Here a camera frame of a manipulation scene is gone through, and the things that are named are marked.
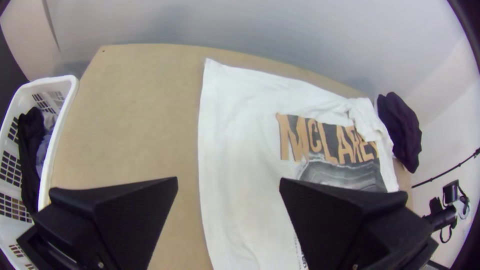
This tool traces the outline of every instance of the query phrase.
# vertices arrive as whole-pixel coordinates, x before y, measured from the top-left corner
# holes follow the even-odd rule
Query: white wall
[[[447,109],[422,127],[420,167],[412,176],[412,185],[450,169],[480,147],[479,103],[480,80],[477,80]],[[467,220],[458,220],[448,243],[440,242],[439,232],[432,235],[439,243],[432,260],[446,267],[452,266],[460,252],[477,211],[480,199],[480,157],[432,183],[412,190],[414,211],[424,216],[430,214],[429,201],[434,197],[442,199],[442,187],[456,179],[459,179],[462,190],[471,200],[471,210]],[[448,238],[448,233],[448,229],[444,229],[444,239]]]
[[[62,56],[100,45],[176,43],[307,68],[371,97],[406,97],[463,35],[446,0],[47,0]]]
[[[29,80],[56,74],[62,56],[42,0],[10,0],[0,27],[18,66]]]

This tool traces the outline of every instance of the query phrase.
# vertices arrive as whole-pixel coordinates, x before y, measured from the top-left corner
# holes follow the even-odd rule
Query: black cable
[[[448,227],[448,230],[450,231],[450,235],[448,236],[447,240],[444,240],[444,237],[442,236],[442,230],[443,230],[443,228],[440,229],[440,241],[445,244],[448,241],[450,241],[450,238],[452,238],[452,225],[450,225],[450,227]]]
[[[435,176],[435,177],[432,177],[432,178],[430,178],[430,179],[428,179],[428,180],[426,180],[426,181],[423,181],[423,182],[421,182],[421,183],[418,183],[418,184],[416,184],[416,185],[413,185],[411,188],[414,189],[414,188],[420,187],[420,186],[422,186],[422,185],[424,185],[424,184],[426,184],[426,183],[432,182],[433,180],[435,180],[435,179],[437,179],[437,178],[439,178],[439,177],[442,177],[442,176],[448,174],[449,172],[455,170],[456,168],[462,166],[462,165],[463,165],[465,162],[467,162],[469,159],[471,159],[471,158],[476,158],[478,155],[480,155],[480,148],[478,148],[477,150],[475,150],[475,152],[474,152],[471,156],[469,156],[469,157],[468,157],[467,159],[465,159],[464,161],[460,162],[460,163],[459,163],[458,165],[456,165],[455,167],[453,167],[453,168],[451,168],[451,169],[449,169],[449,170],[447,170],[447,171],[445,171],[445,172],[442,172],[442,173],[440,173],[439,175],[437,175],[437,176]]]

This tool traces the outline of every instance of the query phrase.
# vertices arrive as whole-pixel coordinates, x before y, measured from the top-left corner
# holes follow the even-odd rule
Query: folded black cloth
[[[394,92],[379,95],[378,117],[385,124],[391,141],[393,154],[414,173],[419,167],[419,153],[422,151],[422,131],[415,112]]]
[[[35,165],[45,135],[44,117],[37,107],[18,118],[18,151],[21,166],[21,199],[32,215],[38,212],[40,177]]]

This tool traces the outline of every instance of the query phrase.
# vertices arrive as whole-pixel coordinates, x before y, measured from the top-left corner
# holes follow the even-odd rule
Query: white laundry basket
[[[17,244],[17,238],[32,226],[32,218],[22,202],[21,167],[19,162],[19,115],[32,107],[57,114],[57,122],[46,152],[40,177],[38,209],[49,203],[48,190],[55,152],[66,116],[77,94],[79,81],[75,76],[42,78],[20,87],[8,107],[0,130],[0,248],[17,270],[32,270],[35,266]]]

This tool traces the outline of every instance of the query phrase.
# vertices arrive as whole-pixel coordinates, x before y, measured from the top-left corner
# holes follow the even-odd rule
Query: basket hole
[[[60,91],[50,91],[48,92],[48,95],[50,98],[55,102],[55,104],[58,106],[58,108],[61,110],[62,106],[64,105],[65,98],[62,92]]]
[[[14,117],[13,122],[10,125],[10,130],[8,131],[7,137],[12,140],[14,143],[18,144],[18,130],[19,130],[19,120],[18,118]]]
[[[22,181],[19,160],[7,151],[3,151],[3,156],[1,157],[0,179],[15,187],[20,187]]]
[[[21,200],[0,192],[0,215],[14,220],[32,223],[32,218]]]
[[[25,267],[28,269],[28,270],[37,270],[37,268],[35,268],[35,266],[31,263],[28,263],[28,264],[25,264]]]
[[[8,246],[10,250],[15,254],[17,258],[22,258],[25,257],[24,251],[20,248],[20,245],[18,244],[11,244]]]
[[[41,93],[31,95],[35,100],[37,107],[44,113],[56,114],[55,110],[50,106],[50,103],[45,100]]]

